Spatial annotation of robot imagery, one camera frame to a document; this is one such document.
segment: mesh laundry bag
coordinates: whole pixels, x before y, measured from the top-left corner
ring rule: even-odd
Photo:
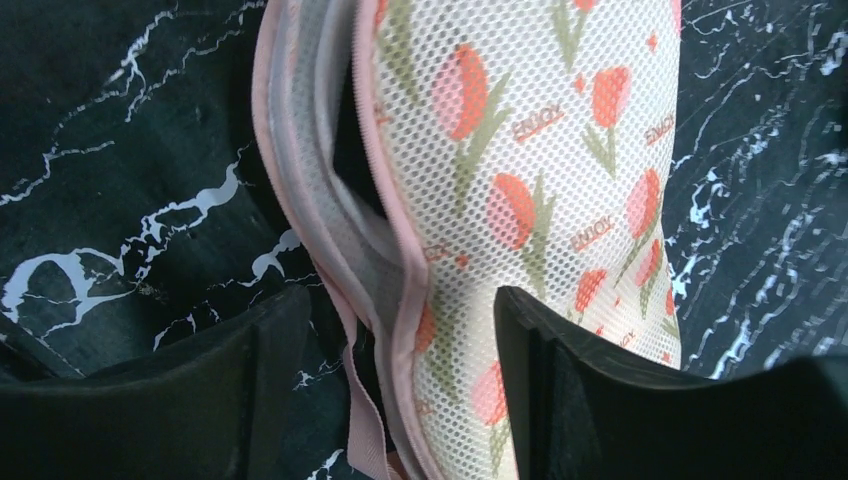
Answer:
[[[402,462],[382,453],[346,350],[354,467],[517,478],[492,319],[501,285],[679,367],[660,225],[679,32],[679,0],[269,2],[260,150],[349,341],[356,317],[374,332]],[[388,222],[331,165],[351,51]]]

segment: pink zipper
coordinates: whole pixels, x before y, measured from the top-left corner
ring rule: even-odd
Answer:
[[[415,330],[427,300],[429,272],[424,251],[395,187],[391,166],[385,156],[377,126],[372,65],[377,6],[378,0],[360,0],[357,6],[353,43],[353,84],[357,116],[371,174],[386,215],[395,231],[404,267],[403,298],[391,339],[391,371],[395,399],[412,450],[428,480],[444,480],[441,469],[430,454],[415,412],[413,398]]]

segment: green stem print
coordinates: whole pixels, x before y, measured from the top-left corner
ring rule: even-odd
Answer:
[[[492,457],[492,478],[498,478],[498,470],[503,460],[504,449],[512,434],[509,426],[509,417],[492,427],[489,435],[489,453]]]
[[[545,176],[536,177],[536,187],[533,189],[533,210],[535,223],[530,232],[530,239],[521,249],[521,261],[524,270],[530,277],[530,283],[541,300],[545,300],[546,250],[548,235],[551,230],[551,218],[556,204],[556,195],[545,202]]]
[[[454,205],[453,212],[457,217],[461,217],[465,213],[468,193],[471,190],[471,182],[477,174],[477,168],[483,160],[483,153],[485,153],[486,147],[492,141],[492,138],[504,121],[506,121],[506,118],[512,114],[512,108],[509,107],[498,110],[498,104],[501,101],[509,78],[509,73],[501,77],[491,93],[489,93],[480,123],[471,135],[471,139],[467,142],[467,148],[463,149],[462,141],[457,142],[456,157],[454,159],[454,194],[456,195],[456,204]]]
[[[657,277],[659,277],[660,269],[657,268],[654,270],[654,273],[651,274],[651,277],[648,279],[648,282],[642,286],[642,291],[639,292],[639,307],[642,309],[642,319],[648,319],[648,303],[651,300],[651,293],[654,291],[654,284],[657,283]]]
[[[663,318],[662,329],[665,330],[665,333],[680,340],[680,329],[674,319]]]
[[[607,129],[607,144],[604,145],[595,129],[591,125],[587,125],[586,132],[583,134],[583,142],[592,156],[595,157],[595,160],[615,180],[615,127]]]
[[[551,7],[554,32],[559,42],[562,61],[565,63],[566,71],[571,73],[574,61],[577,59],[577,50],[580,47],[580,38],[583,36],[583,27],[586,25],[586,17],[589,16],[589,11],[594,6],[594,2],[590,0],[578,0],[574,2],[579,11],[577,13],[577,25],[572,30],[571,14],[569,13],[571,7],[568,5],[568,0],[554,1],[555,3]]]
[[[633,265],[633,262],[636,261],[636,257],[639,256],[639,252],[645,248],[645,245],[651,241],[653,237],[654,230],[657,228],[657,224],[659,224],[660,220],[660,212],[662,211],[662,196],[660,196],[659,201],[657,202],[657,206],[655,210],[651,212],[653,215],[653,220],[649,224],[647,230],[638,238],[636,238],[635,244],[633,248],[630,250],[630,253],[627,254],[627,258],[624,259],[624,265],[621,267],[621,272],[618,274],[618,278],[615,280],[615,286],[618,286],[618,283],[624,278],[624,274],[627,270]]]
[[[595,160],[615,180],[615,127],[630,100],[630,69],[612,67],[595,74],[592,85],[592,116],[595,123],[607,132],[606,145],[590,124],[583,133],[583,142]]]
[[[454,352],[458,351],[457,330],[459,322],[453,312],[446,314],[444,306],[440,302],[437,303],[435,298],[430,303],[430,308],[436,319],[436,335],[433,338],[431,348],[427,352],[427,365],[448,399],[451,402],[459,402],[456,373],[454,372],[454,365],[457,360],[454,358]]]
[[[377,33],[377,46],[386,59],[389,70],[395,74],[401,88],[412,103],[419,105],[421,95],[415,83],[415,65],[412,63],[412,0],[392,0],[384,7],[388,26]]]

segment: black marble surface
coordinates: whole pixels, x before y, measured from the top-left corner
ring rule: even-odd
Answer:
[[[278,478],[362,478],[344,457],[343,335],[253,142],[263,7],[0,4],[0,342],[80,377],[309,285]],[[848,353],[848,3],[683,14],[663,225],[684,367],[732,378]]]

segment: pink trim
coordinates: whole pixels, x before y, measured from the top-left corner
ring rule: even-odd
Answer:
[[[274,44],[277,36],[278,25],[283,11],[283,0],[269,0],[265,14],[262,19],[262,24],[259,29],[259,38],[256,45],[256,54],[253,71],[251,103],[253,109],[253,126],[256,132],[256,141],[259,146],[259,152],[262,156],[262,161],[265,165],[265,170],[271,181],[274,193],[286,213],[286,217],[291,224],[292,229],[298,234],[306,246],[307,250],[317,246],[325,246],[321,251],[327,253],[330,265],[336,266],[336,273],[341,269],[342,278],[353,278],[353,272],[347,267],[341,257],[340,252],[335,248],[335,245],[330,242],[321,241],[321,235],[324,238],[329,238],[326,228],[320,222],[311,224],[311,228],[304,228],[301,223],[301,218],[297,215],[292,215],[294,209],[289,203],[289,199],[284,189],[284,183],[280,176],[280,171],[276,163],[276,152],[274,142],[272,140],[270,112],[268,108],[268,99],[270,98],[270,78],[271,64],[273,61]],[[279,128],[284,130],[289,137],[289,146],[296,144],[296,138],[293,130],[293,125],[288,119],[285,119]],[[296,155],[297,152],[288,151],[288,155]],[[303,185],[302,179],[290,179],[290,185]],[[303,197],[307,199],[301,205],[307,210],[308,218],[318,218],[314,204],[308,201],[309,196]],[[348,438],[348,462],[354,468],[363,471],[367,475],[378,480],[401,480],[401,477],[395,470],[389,466],[385,451],[385,436],[383,433],[383,425],[380,420],[379,412],[374,403],[365,392],[359,377],[356,375],[356,369],[353,364],[353,357],[350,351],[351,345],[356,341],[356,317],[357,315],[367,322],[369,318],[364,312],[367,310],[362,305],[350,305],[343,296],[338,293],[335,283],[330,275],[325,273],[319,262],[313,257],[316,270],[324,282],[327,291],[330,293],[330,298],[333,301],[336,310],[338,310],[342,324],[345,328],[345,334],[348,340],[348,346],[343,354],[343,363],[345,372],[347,373],[348,382],[351,389],[351,418],[350,418],[350,434]]]
[[[413,396],[413,352],[415,330],[429,288],[429,272],[421,242],[410,222],[400,194],[395,188],[389,161],[383,153],[377,119],[374,114],[373,34],[378,0],[360,0],[354,32],[353,68],[357,113],[371,174],[386,215],[394,228],[403,259],[405,282],[398,320],[392,338],[392,378],[401,419],[418,461],[430,480],[443,480],[441,469],[430,452],[421,422],[415,412]]]
[[[386,455],[386,436],[377,406],[371,401],[353,362],[352,346],[356,343],[356,314],[338,287],[321,272],[324,287],[339,312],[347,345],[342,352],[347,381],[350,384],[350,427],[347,439],[347,460],[350,466],[375,480],[403,480],[389,464]]]

